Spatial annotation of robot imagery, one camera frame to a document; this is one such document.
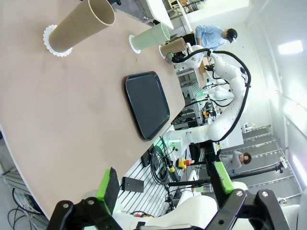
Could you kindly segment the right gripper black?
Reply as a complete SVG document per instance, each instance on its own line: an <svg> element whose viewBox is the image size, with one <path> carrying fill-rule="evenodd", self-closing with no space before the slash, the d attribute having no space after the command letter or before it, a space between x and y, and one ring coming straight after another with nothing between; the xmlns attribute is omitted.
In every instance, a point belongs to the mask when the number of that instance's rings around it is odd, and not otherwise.
<svg viewBox="0 0 307 230"><path fill-rule="evenodd" d="M185 54L183 52L178 52L178 53L175 53L172 57L172 62L173 63L180 63L182 61L182 59L185 58Z"/></svg>

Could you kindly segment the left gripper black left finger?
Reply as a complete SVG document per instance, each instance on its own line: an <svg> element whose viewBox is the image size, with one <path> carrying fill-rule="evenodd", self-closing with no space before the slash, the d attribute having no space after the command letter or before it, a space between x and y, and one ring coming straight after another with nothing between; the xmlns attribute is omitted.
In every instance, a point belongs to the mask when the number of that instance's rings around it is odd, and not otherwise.
<svg viewBox="0 0 307 230"><path fill-rule="evenodd" d="M69 200L59 201L49 220L48 230L120 230L122 227L112 217L120 186L116 170L105 171L95 196L74 204Z"/></svg>

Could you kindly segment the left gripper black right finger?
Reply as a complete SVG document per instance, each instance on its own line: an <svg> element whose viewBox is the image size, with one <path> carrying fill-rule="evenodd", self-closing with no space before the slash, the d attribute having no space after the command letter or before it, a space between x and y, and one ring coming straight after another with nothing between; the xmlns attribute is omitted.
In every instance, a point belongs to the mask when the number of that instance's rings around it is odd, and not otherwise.
<svg viewBox="0 0 307 230"><path fill-rule="evenodd" d="M211 184L219 210L207 230L231 230L238 219L247 219L243 229L288 230L289 225L274 192L259 190L255 195L234 185L221 162L213 163Z"/></svg>

